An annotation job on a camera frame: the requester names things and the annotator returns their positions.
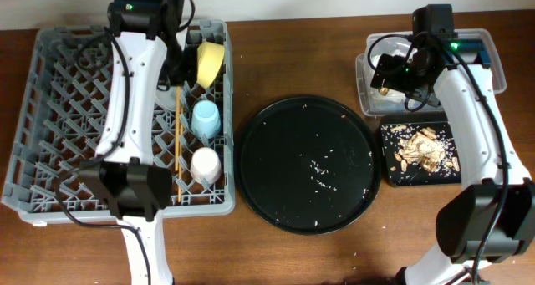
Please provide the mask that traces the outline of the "yellow bowl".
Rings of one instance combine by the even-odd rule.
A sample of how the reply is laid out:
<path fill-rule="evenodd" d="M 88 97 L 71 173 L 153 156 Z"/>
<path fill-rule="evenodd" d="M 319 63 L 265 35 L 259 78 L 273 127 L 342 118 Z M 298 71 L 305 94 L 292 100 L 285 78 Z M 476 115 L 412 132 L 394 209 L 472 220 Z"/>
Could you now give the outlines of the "yellow bowl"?
<path fill-rule="evenodd" d="M 208 89 L 216 79 L 223 64 L 224 54 L 224 46 L 217 43 L 204 42 L 198 47 L 196 82 L 203 89 Z"/>

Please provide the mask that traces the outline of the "gold snack wrapper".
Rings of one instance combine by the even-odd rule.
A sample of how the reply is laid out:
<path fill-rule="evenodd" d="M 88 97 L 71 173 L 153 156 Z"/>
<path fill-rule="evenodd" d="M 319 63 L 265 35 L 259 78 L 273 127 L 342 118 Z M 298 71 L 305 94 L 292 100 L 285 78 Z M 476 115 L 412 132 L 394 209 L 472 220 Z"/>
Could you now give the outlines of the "gold snack wrapper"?
<path fill-rule="evenodd" d="M 379 94 L 381 94 L 383 96 L 386 96 L 388 93 L 389 93 L 389 89 L 388 88 L 381 88 L 379 90 Z"/>

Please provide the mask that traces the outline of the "pink plastic cup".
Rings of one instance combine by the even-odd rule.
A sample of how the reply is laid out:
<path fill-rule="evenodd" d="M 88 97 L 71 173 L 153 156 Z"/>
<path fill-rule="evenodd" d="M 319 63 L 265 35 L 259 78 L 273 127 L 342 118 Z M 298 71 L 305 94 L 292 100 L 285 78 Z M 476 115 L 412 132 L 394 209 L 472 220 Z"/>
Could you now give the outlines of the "pink plastic cup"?
<path fill-rule="evenodd" d="M 193 153 L 191 158 L 191 175 L 196 182 L 205 180 L 209 184 L 215 183 L 222 172 L 222 164 L 218 154 L 209 147 L 201 147 Z"/>

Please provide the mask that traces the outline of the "blue plastic cup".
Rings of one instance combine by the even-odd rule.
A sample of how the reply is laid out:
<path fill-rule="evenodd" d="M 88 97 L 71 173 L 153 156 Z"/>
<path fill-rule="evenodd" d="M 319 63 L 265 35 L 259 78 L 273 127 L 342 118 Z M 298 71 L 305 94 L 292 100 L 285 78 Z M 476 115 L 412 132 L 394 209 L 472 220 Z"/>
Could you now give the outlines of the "blue plastic cup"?
<path fill-rule="evenodd" d="M 198 101 L 194 106 L 191 118 L 191 128 L 195 136 L 204 135 L 207 139 L 217 136 L 222 127 L 222 121 L 217 105 L 210 100 Z"/>

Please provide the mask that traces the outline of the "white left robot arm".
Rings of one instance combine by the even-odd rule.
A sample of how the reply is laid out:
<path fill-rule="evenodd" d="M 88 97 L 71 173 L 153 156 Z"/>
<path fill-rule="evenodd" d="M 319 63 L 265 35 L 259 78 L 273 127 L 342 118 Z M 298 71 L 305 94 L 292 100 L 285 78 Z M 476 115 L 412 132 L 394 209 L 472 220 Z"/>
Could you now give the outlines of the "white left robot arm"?
<path fill-rule="evenodd" d="M 172 284 L 166 260 L 163 211 L 172 175 L 154 163 L 151 146 L 156 92 L 182 76 L 183 43 L 178 33 L 185 2 L 191 0 L 113 0 L 104 37 L 114 67 L 104 130 L 95 157 L 72 174 L 104 203 L 125 239 L 134 284 Z"/>

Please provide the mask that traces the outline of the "grey round plate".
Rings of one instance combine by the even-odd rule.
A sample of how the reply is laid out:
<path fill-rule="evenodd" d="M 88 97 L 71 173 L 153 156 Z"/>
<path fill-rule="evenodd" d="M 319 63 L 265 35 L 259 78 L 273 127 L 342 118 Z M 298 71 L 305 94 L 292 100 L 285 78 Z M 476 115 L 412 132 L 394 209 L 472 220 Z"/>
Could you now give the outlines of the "grey round plate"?
<path fill-rule="evenodd" d="M 177 87 L 170 87 L 167 91 L 156 90 L 155 103 L 164 110 L 175 112 L 177 103 L 176 92 Z"/>

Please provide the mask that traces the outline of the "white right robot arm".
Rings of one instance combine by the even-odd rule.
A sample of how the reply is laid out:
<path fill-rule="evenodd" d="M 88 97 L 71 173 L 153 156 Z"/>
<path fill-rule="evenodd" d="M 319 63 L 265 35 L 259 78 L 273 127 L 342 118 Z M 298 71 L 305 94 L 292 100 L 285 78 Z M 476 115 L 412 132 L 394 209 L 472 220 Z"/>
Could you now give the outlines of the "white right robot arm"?
<path fill-rule="evenodd" d="M 461 193 L 436 217 L 436 243 L 401 268 L 399 284 L 478 284 L 482 268 L 523 254 L 534 238 L 534 183 L 509 139 L 494 94 L 501 70 L 483 29 L 455 27 L 449 4 L 412 14 L 404 55 L 369 59 L 374 89 L 444 110 L 461 164 Z"/>

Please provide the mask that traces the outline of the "food scraps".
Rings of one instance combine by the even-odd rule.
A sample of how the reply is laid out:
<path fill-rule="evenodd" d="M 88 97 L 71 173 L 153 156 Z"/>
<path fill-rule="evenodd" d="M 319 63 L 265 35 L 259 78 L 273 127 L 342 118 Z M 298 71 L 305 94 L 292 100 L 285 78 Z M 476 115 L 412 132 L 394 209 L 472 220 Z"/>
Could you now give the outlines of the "food scraps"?
<path fill-rule="evenodd" d="M 384 126 L 383 130 L 389 139 L 387 146 L 395 158 L 391 171 L 399 170 L 406 174 L 414 166 L 429 175 L 456 176 L 461 172 L 454 140 L 447 137 L 444 130 L 411 125 Z"/>

